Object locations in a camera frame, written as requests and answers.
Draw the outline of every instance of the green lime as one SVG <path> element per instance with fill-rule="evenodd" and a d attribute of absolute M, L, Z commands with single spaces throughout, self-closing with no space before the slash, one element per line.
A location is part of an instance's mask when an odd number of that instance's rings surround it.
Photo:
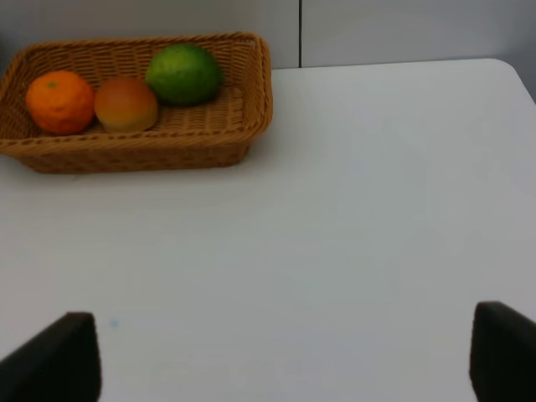
<path fill-rule="evenodd" d="M 152 58 L 145 81 L 162 101 L 192 106 L 214 98 L 224 75 L 208 50 L 174 44 Z"/>

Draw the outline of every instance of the orange fruit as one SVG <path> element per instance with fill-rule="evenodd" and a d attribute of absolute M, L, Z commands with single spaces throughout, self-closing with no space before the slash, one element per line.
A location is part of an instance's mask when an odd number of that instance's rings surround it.
<path fill-rule="evenodd" d="M 95 92 L 70 71 L 41 75 L 28 87 L 26 106 L 39 127 L 59 136 L 83 131 L 93 120 Z"/>
<path fill-rule="evenodd" d="M 108 132 L 143 131 L 158 120 L 157 97 L 143 80 L 117 77 L 96 92 L 95 114 Z"/>

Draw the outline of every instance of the orange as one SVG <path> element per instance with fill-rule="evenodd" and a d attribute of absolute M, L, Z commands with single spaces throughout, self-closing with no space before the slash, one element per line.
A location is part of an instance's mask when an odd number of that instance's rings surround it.
<path fill-rule="evenodd" d="M 39 127 L 59 136 L 83 131 L 94 117 L 95 92 L 70 71 L 54 71 L 37 78 L 26 93 L 26 106 Z"/>

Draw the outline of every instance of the wicker basket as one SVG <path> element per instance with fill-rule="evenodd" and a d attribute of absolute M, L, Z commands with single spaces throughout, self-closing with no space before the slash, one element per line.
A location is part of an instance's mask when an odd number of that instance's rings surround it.
<path fill-rule="evenodd" d="M 169 44 L 193 43 L 218 60 L 225 83 L 208 104 L 161 109 L 150 131 L 107 134 L 99 123 L 53 137 L 26 112 L 28 85 L 51 70 L 72 70 L 95 88 L 118 75 L 143 77 Z M 17 55 L 0 82 L 0 153 L 40 173 L 104 173 L 215 168 L 240 162 L 272 117 L 270 52 L 252 33 L 35 44 Z"/>

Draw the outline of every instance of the white table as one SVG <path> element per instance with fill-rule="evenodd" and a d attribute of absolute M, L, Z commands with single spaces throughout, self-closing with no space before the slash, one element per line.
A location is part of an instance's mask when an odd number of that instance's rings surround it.
<path fill-rule="evenodd" d="M 0 355 L 97 317 L 103 401 L 469 402 L 473 308 L 536 317 L 536 106 L 496 60 L 274 73 L 247 162 L 0 165 Z"/>

